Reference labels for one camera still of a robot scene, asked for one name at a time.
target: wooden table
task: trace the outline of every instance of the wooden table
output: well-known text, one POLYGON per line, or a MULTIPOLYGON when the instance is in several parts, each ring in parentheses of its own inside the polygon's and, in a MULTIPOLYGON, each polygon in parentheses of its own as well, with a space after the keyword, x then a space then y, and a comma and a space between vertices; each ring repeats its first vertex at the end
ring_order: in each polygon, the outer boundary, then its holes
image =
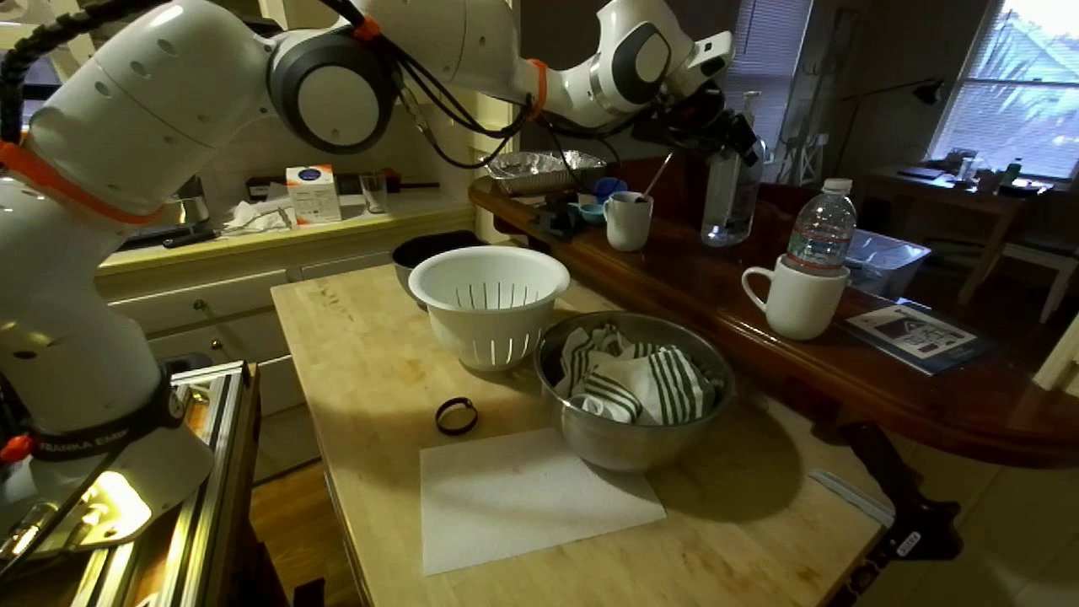
MULTIPOLYGON (((424 576, 422 450, 550 425, 536 379, 468 374, 390 266, 273 286, 273 305, 373 603, 818 603, 881 530, 809 478, 830 469, 869 485, 860 462, 746 386, 694 452, 649 474, 669 509, 662 522, 424 576), (483 415, 465 438, 432 425, 455 393, 483 415)), ((610 305, 572 286, 561 308, 610 305)))
MULTIPOLYGON (((479 179, 472 204, 509 217, 516 230, 536 230, 497 181, 479 179)), ((961 370, 923 379, 830 328, 818 342, 778 342, 738 286, 746 264, 772 264, 789 226, 759 230, 736 251, 707 251, 682 223, 653 223, 644 252, 613 252, 605 235, 582 233, 552 252, 600 293, 633 309, 676 317, 707 335, 746 374, 786 404, 816 417, 878 420, 945 452, 1001 465, 1079 465, 1079 402, 1046 393, 1027 367, 997 352, 961 370)), ((838 317, 869 299, 846 293, 838 317)))

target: cup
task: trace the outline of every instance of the cup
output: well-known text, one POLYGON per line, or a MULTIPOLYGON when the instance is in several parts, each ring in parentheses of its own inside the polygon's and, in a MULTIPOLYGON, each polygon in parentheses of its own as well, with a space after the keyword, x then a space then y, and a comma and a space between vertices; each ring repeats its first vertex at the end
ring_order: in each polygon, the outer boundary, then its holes
POLYGON ((644 251, 652 233, 653 198, 649 193, 613 193, 605 204, 610 251, 644 251))
POLYGON ((742 272, 742 289, 767 313, 769 328, 778 338, 814 342, 830 328, 846 289, 846 272, 846 266, 836 272, 805 272, 789 266, 786 256, 778 256, 772 269, 749 266, 742 272), (756 293, 753 277, 769 279, 769 296, 756 293))

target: cabinet door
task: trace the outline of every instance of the cabinet door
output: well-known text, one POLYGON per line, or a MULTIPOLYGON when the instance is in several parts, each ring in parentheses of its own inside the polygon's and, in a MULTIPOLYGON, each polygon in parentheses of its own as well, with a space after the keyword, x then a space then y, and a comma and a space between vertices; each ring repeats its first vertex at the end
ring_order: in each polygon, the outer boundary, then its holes
POLYGON ((390 261, 390 252, 383 246, 363 246, 361 252, 350 252, 350 256, 302 264, 302 266, 292 269, 292 279, 346 272, 346 269, 378 266, 378 264, 387 264, 387 261, 390 261))
POLYGON ((290 355, 261 363, 262 417, 302 404, 301 379, 290 355))
POLYGON ((250 361, 261 363, 284 352, 273 352, 273 313, 234 317, 224 325, 201 325, 190 332, 171 332, 153 338, 153 352, 159 361, 191 361, 191 363, 217 363, 217 361, 250 361))
POLYGON ((135 317, 147 338, 159 338, 181 328, 230 325, 230 317, 273 309, 273 282, 287 282, 287 269, 155 289, 145 296, 111 299, 111 309, 135 317))

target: bottle cap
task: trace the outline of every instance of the bottle cap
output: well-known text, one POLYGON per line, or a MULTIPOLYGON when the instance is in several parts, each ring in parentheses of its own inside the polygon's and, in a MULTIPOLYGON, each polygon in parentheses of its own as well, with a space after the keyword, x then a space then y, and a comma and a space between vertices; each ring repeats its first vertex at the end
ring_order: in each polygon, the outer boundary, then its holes
POLYGON ((822 179, 818 193, 838 193, 849 196, 852 181, 849 179, 822 179))

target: cabinet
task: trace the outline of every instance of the cabinet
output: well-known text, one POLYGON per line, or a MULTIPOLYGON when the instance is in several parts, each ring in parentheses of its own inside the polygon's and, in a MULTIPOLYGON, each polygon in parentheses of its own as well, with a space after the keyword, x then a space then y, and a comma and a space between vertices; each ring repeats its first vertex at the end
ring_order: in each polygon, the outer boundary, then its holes
POLYGON ((255 363, 255 483, 318 459, 292 358, 270 286, 387 264, 390 246, 443 230, 468 230, 468 205, 432 198, 415 213, 371 217, 333 230, 227 235, 181 251, 130 251, 98 269, 111 309, 142 325, 159 361, 255 363))

